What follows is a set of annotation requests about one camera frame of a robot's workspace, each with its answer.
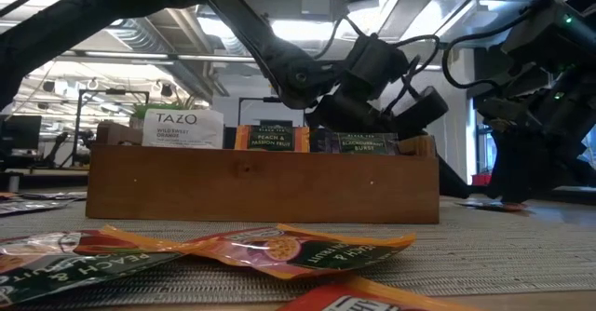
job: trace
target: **wooden crate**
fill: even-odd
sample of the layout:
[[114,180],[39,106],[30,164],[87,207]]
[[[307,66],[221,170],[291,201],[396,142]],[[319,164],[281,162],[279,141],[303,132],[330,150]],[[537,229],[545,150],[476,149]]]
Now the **wooden crate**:
[[439,164],[417,155],[331,155],[97,144],[87,216],[279,223],[438,223]]

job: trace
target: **gray woven mat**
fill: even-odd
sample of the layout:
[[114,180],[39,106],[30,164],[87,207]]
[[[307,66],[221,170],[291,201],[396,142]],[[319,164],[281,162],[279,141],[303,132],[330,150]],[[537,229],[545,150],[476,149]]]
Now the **gray woven mat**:
[[[266,223],[110,221],[85,218],[84,202],[67,209],[0,218],[0,237],[100,228],[106,223],[174,240]],[[596,230],[542,223],[507,213],[441,203],[438,225],[297,224],[349,236],[395,237],[416,232],[416,243],[359,274],[389,286],[432,296],[596,290]],[[327,278],[281,281],[248,268],[195,257],[162,264],[135,276],[24,304],[25,309],[66,309],[122,304],[279,302]]]

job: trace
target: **ceiling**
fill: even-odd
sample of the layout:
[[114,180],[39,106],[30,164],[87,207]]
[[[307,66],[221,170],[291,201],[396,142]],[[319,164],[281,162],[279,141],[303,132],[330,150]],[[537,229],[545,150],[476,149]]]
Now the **ceiling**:
[[[0,7],[14,0],[0,0]],[[0,19],[0,33],[58,0],[32,0]],[[257,13],[270,13],[274,32],[311,54],[320,52],[332,32],[335,6],[328,19],[316,19],[300,12],[303,0],[246,0]],[[462,21],[471,19],[475,0],[379,0],[378,7],[350,13],[350,18],[366,33],[379,33],[386,41],[397,41],[420,34],[454,37],[466,33]],[[332,46],[323,59],[342,59],[352,48],[356,35],[342,23]],[[208,7],[164,9],[146,18],[117,20],[74,47],[75,50],[148,52],[155,54],[250,55]],[[404,48],[409,58],[430,53],[431,44],[417,43]],[[42,89],[44,81],[55,84],[53,92]],[[164,84],[175,87],[181,97],[195,95],[202,104],[214,96],[265,97],[271,95],[269,82],[255,64],[210,61],[145,61],[119,58],[58,58],[33,71],[23,80],[15,98],[18,114],[43,114],[51,128],[57,121],[72,124],[78,90],[118,88],[150,93],[151,102],[172,102],[175,95],[163,97]],[[102,119],[128,122],[135,96],[98,94],[83,107],[83,121],[89,127]],[[120,105],[106,108],[109,103]]]

